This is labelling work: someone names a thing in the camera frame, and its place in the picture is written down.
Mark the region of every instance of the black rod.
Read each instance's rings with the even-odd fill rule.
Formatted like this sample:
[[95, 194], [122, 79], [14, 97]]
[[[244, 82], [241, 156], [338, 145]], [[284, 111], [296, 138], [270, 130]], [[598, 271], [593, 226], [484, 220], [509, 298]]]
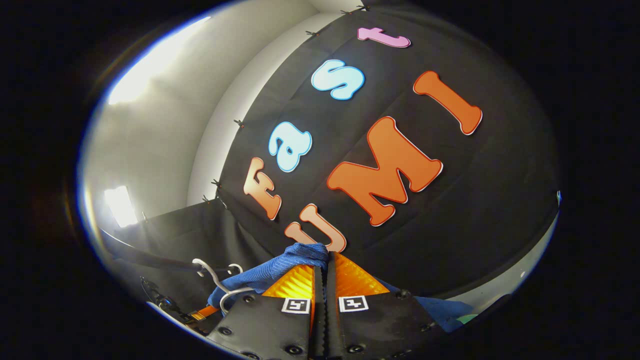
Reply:
[[[178, 261], [173, 259], [160, 258], [159, 256], [151, 255], [142, 250], [138, 250], [126, 242], [115, 238], [113, 235], [107, 233], [105, 230], [102, 232], [106, 235], [103, 236], [105, 248], [114, 256], [114, 258], [120, 258], [130, 263], [149, 266], [151, 268], [159, 268], [165, 270], [177, 270], [177, 271], [190, 271], [198, 272], [205, 271], [200, 264], [187, 263], [185, 261]], [[213, 268], [213, 271], [228, 271], [236, 270], [234, 266], [228, 266], [226, 268]]]

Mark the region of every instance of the green object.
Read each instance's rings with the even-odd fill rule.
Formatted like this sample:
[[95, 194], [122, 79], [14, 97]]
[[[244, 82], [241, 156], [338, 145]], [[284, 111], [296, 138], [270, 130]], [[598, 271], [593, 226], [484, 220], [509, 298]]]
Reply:
[[468, 323], [471, 319], [475, 318], [477, 315], [465, 315], [458, 318], [458, 321], [461, 323]]

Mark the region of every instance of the orange strap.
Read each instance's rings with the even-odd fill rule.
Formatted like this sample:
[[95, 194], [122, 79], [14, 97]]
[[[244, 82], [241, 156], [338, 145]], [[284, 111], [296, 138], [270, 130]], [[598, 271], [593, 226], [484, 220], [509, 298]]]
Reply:
[[191, 317], [194, 318], [195, 320], [203, 320], [209, 316], [211, 316], [213, 313], [215, 313], [216, 311], [218, 311], [220, 309], [217, 309], [213, 306], [207, 306], [202, 310], [199, 311], [195, 311], [194, 313], [191, 313]]

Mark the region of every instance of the orange reflective tape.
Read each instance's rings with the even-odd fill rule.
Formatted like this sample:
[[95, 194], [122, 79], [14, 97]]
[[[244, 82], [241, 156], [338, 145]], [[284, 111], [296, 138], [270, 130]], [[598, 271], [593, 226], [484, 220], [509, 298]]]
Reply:
[[375, 295], [388, 293], [389, 290], [380, 284], [353, 261], [344, 255], [335, 254], [335, 296]]
[[313, 280], [313, 266], [296, 265], [262, 293], [262, 296], [312, 299]]

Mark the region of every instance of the light blue letter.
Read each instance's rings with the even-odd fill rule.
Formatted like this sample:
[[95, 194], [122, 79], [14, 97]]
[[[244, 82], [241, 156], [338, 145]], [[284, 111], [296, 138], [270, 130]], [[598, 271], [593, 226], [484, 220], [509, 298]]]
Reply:
[[364, 74], [340, 60], [327, 60], [311, 75], [311, 85], [320, 91], [331, 90], [336, 100], [349, 100], [364, 84]]
[[[278, 148], [278, 139], [282, 145]], [[292, 172], [300, 162], [300, 156], [311, 150], [311, 134], [296, 129], [288, 121], [281, 122], [271, 133], [269, 138], [269, 153], [276, 156], [280, 170]]]

